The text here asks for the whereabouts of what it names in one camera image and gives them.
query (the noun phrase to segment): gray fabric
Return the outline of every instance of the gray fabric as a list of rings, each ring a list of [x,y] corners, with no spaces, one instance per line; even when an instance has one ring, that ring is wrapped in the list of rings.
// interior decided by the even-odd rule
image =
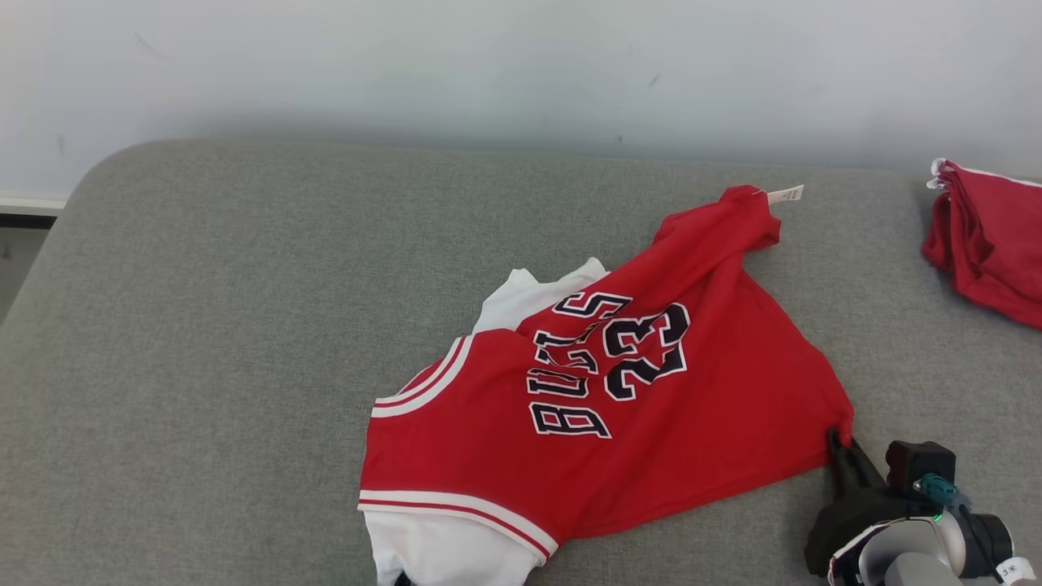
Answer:
[[[47,238],[46,229],[0,228],[0,324]]]
[[[1042,333],[925,264],[921,181],[341,145],[123,151],[83,179],[0,327],[3,583],[372,583],[354,511],[372,399],[468,332],[512,268],[617,267],[666,214],[745,182],[807,185],[776,206],[782,244],[746,266],[830,359],[876,463],[894,439],[952,448],[978,510],[1042,565]],[[801,550],[829,490],[816,470],[570,542],[529,582],[815,584]]]

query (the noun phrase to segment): white wall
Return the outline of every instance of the white wall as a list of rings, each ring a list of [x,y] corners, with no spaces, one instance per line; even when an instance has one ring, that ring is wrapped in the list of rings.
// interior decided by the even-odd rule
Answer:
[[[1037,0],[0,0],[0,196],[221,133],[1042,175]]]

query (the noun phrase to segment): jersey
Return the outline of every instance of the jersey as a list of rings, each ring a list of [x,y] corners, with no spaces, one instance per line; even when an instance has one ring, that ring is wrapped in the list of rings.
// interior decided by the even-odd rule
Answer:
[[[543,563],[824,464],[850,404],[741,267],[778,229],[763,191],[728,189],[516,331],[457,339],[376,400],[359,510],[476,521]]]
[[[934,161],[944,193],[922,251],[979,306],[1042,328],[1042,185]]]

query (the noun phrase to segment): red and white trim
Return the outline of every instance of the red and white trim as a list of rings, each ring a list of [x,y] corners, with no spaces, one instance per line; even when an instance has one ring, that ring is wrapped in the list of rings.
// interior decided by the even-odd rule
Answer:
[[[414,379],[398,394],[376,399],[373,407],[373,417],[393,417],[401,415],[427,405],[452,383],[467,361],[470,353],[472,337],[456,338],[449,348],[449,353],[442,360],[432,372],[422,380]]]
[[[359,511],[426,513],[477,521],[514,539],[540,559],[540,565],[557,551],[557,542],[521,515],[476,496],[418,490],[363,490]]]
[[[1035,181],[1025,181],[1023,179],[1014,179],[1013,177],[1007,177],[1006,175],[998,175],[998,174],[995,174],[995,173],[989,173],[988,171],[982,171],[979,169],[969,169],[967,167],[960,167],[960,169],[962,169],[963,171],[968,171],[970,173],[976,173],[978,175],[988,175],[990,177],[1000,177],[1002,179],[1006,179],[1006,180],[1009,180],[1009,181],[1013,181],[1015,184],[1020,184],[1022,186],[1028,186],[1028,187],[1033,187],[1033,188],[1042,188],[1042,184],[1036,184]],[[951,169],[950,167],[948,167],[948,160],[947,158],[935,158],[934,163],[932,163],[931,166],[929,166],[929,172],[934,175],[934,178],[931,179],[926,184],[926,187],[928,187],[929,189],[946,189],[947,186],[945,185],[944,179],[941,179],[941,172],[942,171],[953,171],[953,169]]]

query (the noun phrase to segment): gray floor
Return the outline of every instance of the gray floor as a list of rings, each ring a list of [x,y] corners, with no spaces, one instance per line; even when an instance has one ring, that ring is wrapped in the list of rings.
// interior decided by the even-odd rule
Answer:
[[[0,323],[15,302],[46,238],[44,229],[0,228]]]

